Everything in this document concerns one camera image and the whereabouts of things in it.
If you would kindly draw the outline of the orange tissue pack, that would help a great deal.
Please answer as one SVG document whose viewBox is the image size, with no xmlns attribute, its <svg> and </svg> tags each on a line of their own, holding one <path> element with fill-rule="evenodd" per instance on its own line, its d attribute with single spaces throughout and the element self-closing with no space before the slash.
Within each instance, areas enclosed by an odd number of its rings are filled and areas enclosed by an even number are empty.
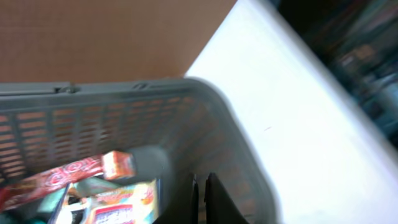
<svg viewBox="0 0 398 224">
<path fill-rule="evenodd" d="M 130 153 L 111 151 L 102 155 L 103 175 L 106 180 L 130 178 L 136 175 Z"/>
</svg>

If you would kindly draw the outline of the light green wet wipes pack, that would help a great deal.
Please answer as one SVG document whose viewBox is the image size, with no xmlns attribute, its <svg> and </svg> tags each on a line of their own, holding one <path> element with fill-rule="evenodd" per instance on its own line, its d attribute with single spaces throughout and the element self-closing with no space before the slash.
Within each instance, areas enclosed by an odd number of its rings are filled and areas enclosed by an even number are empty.
<svg viewBox="0 0 398 224">
<path fill-rule="evenodd" d="M 89 197 L 119 187 L 118 184 L 98 177 L 67 184 L 63 189 L 47 195 L 40 204 L 38 212 L 45 215 L 47 223 L 83 223 L 85 210 L 90 205 Z"/>
</svg>

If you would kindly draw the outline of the red chocolate bar wrapper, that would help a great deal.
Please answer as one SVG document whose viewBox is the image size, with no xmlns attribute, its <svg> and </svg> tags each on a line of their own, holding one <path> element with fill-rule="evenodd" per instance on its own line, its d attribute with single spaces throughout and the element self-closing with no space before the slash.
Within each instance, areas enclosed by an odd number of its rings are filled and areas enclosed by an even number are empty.
<svg viewBox="0 0 398 224">
<path fill-rule="evenodd" d="M 103 171 L 101 156 L 92 156 L 41 172 L 1 189 L 1 211 L 16 208 Z"/>
</svg>

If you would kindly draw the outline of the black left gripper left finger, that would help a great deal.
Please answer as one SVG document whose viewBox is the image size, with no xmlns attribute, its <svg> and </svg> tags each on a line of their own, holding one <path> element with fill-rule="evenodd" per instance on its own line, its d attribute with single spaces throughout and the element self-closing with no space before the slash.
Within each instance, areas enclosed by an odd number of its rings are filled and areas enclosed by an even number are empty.
<svg viewBox="0 0 398 224">
<path fill-rule="evenodd" d="M 197 224 L 198 184 L 195 174 L 189 174 L 178 188 L 168 207 L 154 224 Z"/>
</svg>

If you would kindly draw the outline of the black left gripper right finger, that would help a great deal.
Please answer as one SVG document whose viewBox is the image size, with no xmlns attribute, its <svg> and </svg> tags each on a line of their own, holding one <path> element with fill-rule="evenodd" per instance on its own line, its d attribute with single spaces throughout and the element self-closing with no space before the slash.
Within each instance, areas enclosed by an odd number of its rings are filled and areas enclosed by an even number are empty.
<svg viewBox="0 0 398 224">
<path fill-rule="evenodd" d="M 204 201 L 207 224 L 249 224 L 215 173 L 206 180 Z"/>
</svg>

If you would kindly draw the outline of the yellow snack bag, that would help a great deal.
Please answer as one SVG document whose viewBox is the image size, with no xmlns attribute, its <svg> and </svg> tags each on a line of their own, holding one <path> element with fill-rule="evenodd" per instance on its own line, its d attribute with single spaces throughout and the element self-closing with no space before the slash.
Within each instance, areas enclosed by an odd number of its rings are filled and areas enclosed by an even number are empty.
<svg viewBox="0 0 398 224">
<path fill-rule="evenodd" d="M 158 181 L 138 182 L 68 202 L 67 188 L 49 223 L 149 224 L 159 217 Z"/>
</svg>

